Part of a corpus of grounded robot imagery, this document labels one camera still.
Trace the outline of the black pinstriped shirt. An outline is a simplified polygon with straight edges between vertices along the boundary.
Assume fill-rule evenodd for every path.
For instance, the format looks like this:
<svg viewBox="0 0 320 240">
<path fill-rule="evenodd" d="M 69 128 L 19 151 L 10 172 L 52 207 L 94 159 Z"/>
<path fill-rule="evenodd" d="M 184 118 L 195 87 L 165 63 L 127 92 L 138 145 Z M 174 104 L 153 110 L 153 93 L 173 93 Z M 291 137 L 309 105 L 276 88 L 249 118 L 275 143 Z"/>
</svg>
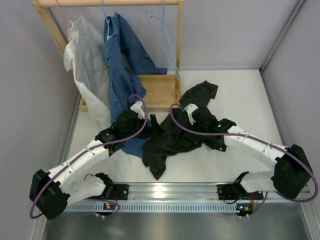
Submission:
<svg viewBox="0 0 320 240">
<path fill-rule="evenodd" d="M 179 100 L 179 104 L 183 108 L 189 104 L 207 107 L 210 100 L 216 97 L 217 91 L 217 85 L 204 81 L 187 90 Z M 186 128 L 189 119 L 184 114 L 179 108 L 173 109 L 173 116 L 176 121 Z M 164 133 L 159 138 L 150 139 L 142 146 L 142 162 L 145 167 L 149 168 L 156 180 L 159 180 L 164 174 L 168 156 L 187 153 L 205 144 L 199 138 L 178 127 L 170 115 L 165 118 L 160 126 L 163 128 Z"/>
</svg>

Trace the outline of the light blue wire hanger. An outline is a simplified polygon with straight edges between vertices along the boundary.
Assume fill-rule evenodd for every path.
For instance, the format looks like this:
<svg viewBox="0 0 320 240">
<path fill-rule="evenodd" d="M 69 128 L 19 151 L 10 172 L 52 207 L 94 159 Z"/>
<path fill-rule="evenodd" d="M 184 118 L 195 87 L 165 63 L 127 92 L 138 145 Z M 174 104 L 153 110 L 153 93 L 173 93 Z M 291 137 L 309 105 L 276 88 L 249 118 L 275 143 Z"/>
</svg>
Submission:
<svg viewBox="0 0 320 240">
<path fill-rule="evenodd" d="M 162 5 L 162 12 L 161 16 L 156 16 L 152 14 L 149 10 L 145 11 L 145 15 L 147 17 L 147 20 L 151 26 L 151 29 L 153 33 L 156 36 L 157 42 L 164 53 L 164 56 L 169 63 L 169 66 L 171 70 L 174 72 L 174 75 L 177 77 L 177 79 L 181 80 L 181 74 L 178 70 L 178 64 L 176 63 L 177 57 L 174 54 L 172 41 L 168 32 L 167 23 L 166 23 L 166 1 L 161 1 Z M 160 30 L 158 29 L 158 26 L 160 26 L 163 30 L 163 33 L 165 34 L 165 38 L 161 37 Z"/>
</svg>

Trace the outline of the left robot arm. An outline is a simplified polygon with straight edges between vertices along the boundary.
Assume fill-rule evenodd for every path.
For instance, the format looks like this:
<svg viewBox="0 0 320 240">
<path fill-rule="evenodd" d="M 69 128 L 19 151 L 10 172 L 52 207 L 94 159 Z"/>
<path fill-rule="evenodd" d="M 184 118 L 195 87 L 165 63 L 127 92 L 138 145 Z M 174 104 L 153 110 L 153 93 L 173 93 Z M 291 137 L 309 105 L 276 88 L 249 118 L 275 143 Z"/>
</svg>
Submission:
<svg viewBox="0 0 320 240">
<path fill-rule="evenodd" d="M 91 167 L 111 157 L 131 139 L 149 140 L 160 137 L 164 130 L 154 114 L 147 119 L 133 110 L 124 110 L 115 123 L 100 131 L 79 153 L 48 171 L 38 170 L 32 177 L 29 199 L 32 208 L 48 220 L 86 199 L 107 200 L 114 192 L 114 182 L 105 173 L 96 173 L 82 181 Z"/>
</svg>

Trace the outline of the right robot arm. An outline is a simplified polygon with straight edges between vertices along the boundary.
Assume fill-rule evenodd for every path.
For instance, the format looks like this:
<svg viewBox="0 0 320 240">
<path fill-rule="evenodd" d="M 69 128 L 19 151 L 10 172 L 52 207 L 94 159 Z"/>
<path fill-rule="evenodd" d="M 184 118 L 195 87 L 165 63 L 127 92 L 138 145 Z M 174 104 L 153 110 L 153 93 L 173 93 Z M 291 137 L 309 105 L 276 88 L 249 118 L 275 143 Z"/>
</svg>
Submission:
<svg viewBox="0 0 320 240">
<path fill-rule="evenodd" d="M 268 167 L 261 172 L 242 172 L 232 187 L 237 198 L 243 199 L 258 191 L 273 191 L 284 199 L 297 201 L 313 173 L 300 146 L 266 142 L 227 118 L 217 120 L 206 107 L 188 104 L 184 111 L 183 116 L 188 117 L 190 123 L 188 128 L 212 150 L 224 152 L 227 148 L 234 148 Z"/>
</svg>

